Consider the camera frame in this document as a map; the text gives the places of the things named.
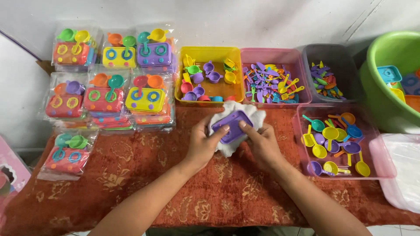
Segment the pink plastic container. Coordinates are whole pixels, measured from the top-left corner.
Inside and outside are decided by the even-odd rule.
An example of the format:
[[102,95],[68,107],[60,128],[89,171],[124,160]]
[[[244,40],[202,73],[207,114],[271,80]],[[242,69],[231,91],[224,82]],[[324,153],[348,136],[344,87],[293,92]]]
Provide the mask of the pink plastic container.
[[[328,119],[328,115],[340,115],[344,112],[352,113],[356,117],[355,125],[362,130],[363,136],[365,137],[359,145],[362,148],[363,161],[370,168],[370,175],[363,177],[356,171],[356,163],[360,161],[359,154],[353,154],[352,165],[347,164],[347,155],[342,154],[339,157],[334,157],[333,153],[328,152],[327,156],[323,159],[317,158],[312,154],[312,147],[306,147],[301,137],[307,133],[308,125],[310,122],[302,117],[306,115],[311,120],[325,121]],[[383,179],[383,178],[394,178],[396,176],[396,169],[391,157],[389,156],[388,150],[385,147],[383,139],[374,123],[369,118],[367,111],[362,109],[356,104],[339,104],[339,105],[328,105],[328,104],[310,104],[300,105],[297,108],[296,115],[292,118],[293,130],[295,133],[296,143],[299,149],[299,156],[304,174],[307,176],[316,176],[311,168],[307,168],[310,161],[317,161],[323,165],[327,161],[332,161],[337,164],[338,168],[350,170],[350,174],[339,172],[335,177],[329,177],[328,175],[321,174],[320,178],[328,178],[331,180],[338,179]]]
[[[298,50],[287,49],[287,48],[264,48],[264,47],[249,47],[241,49],[241,61],[242,68],[247,67],[251,69],[251,64],[261,62],[262,64],[274,64],[277,68],[281,68],[281,65],[285,65],[286,70],[290,71],[291,79],[299,78],[296,88],[304,86],[305,89],[296,92],[299,95],[299,103],[260,103],[251,102],[251,97],[245,97],[243,100],[244,104],[253,104],[258,108],[296,108],[300,104],[309,104],[312,101],[310,95],[307,80],[304,73],[302,64],[302,57]],[[247,85],[244,82],[245,91],[247,91]]]

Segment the yellow plastic container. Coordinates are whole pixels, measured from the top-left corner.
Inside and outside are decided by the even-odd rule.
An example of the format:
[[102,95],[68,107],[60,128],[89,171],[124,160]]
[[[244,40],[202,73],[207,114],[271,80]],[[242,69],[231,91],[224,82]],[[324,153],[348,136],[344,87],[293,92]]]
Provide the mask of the yellow plastic container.
[[[205,95],[214,97],[221,96],[223,99],[235,95],[236,102],[242,102],[245,96],[244,91],[244,80],[242,79],[242,63],[241,63],[241,52],[239,48],[236,47],[182,47],[180,58],[178,61],[182,62],[185,58],[185,55],[190,56],[192,59],[195,59],[195,65],[203,71],[204,81],[201,82],[201,86],[205,90]],[[218,72],[220,75],[225,76],[226,72],[223,69],[223,64],[226,58],[232,60],[237,66],[235,67],[234,74],[236,74],[236,83],[227,84],[223,79],[218,83],[212,84],[206,76],[203,65],[210,60],[214,65],[214,71]],[[183,68],[184,64],[179,65],[179,73],[183,74],[185,71]],[[201,106],[201,107],[221,107],[223,102],[204,102],[204,101],[184,101],[181,98],[184,94],[181,92],[181,84],[183,76],[180,74],[175,82],[175,98],[183,106]]]

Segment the hand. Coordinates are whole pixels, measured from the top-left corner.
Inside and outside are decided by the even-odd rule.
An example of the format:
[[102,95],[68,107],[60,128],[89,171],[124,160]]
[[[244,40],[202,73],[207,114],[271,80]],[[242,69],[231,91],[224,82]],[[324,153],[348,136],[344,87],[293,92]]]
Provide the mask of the hand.
[[239,122],[239,127],[248,135],[248,146],[255,160],[263,169],[272,170],[286,161],[280,152],[274,129],[271,125],[262,124],[258,132],[244,121]]
[[188,153],[183,162],[187,163],[194,173],[207,165],[216,150],[217,143],[230,129],[229,125],[224,125],[210,137],[207,137],[207,125],[212,117],[213,114],[208,115],[191,129]]

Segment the white cloth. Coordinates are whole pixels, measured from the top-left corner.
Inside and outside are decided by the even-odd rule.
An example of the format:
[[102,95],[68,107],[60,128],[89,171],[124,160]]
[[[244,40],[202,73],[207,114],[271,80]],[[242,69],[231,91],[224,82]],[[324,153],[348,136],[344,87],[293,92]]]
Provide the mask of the white cloth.
[[[264,119],[265,119],[265,111],[257,110],[257,108],[254,105],[244,105],[244,104],[237,103],[235,101],[227,101],[225,102],[223,107],[225,108],[223,112],[217,113],[211,118],[210,123],[208,125],[209,135],[212,135],[214,133],[214,131],[211,129],[211,126],[214,123],[220,121],[221,119],[225,118],[226,116],[228,116],[229,114],[231,114],[232,112],[236,110],[242,110],[245,112],[245,114],[249,117],[249,119],[254,124],[255,130],[258,130],[259,128],[263,126],[262,123],[264,122]],[[221,142],[219,142],[216,146],[215,152],[220,150],[223,156],[230,157],[239,147],[241,142],[245,141],[247,137],[248,137],[247,135],[243,135],[229,144],[222,144]]]

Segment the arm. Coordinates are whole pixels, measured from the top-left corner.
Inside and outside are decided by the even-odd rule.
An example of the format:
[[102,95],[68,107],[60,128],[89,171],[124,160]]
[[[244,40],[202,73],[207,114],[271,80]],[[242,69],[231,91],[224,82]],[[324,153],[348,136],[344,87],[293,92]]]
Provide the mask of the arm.
[[247,143],[258,164],[276,179],[318,235],[372,236],[354,215],[287,162],[278,148],[272,126],[264,124],[258,132],[243,121],[239,126],[248,135]]
[[229,131],[229,126],[223,126],[207,138],[205,128],[211,117],[204,118],[192,128],[184,160],[121,202],[88,235],[142,235],[180,188],[207,165],[217,143]]

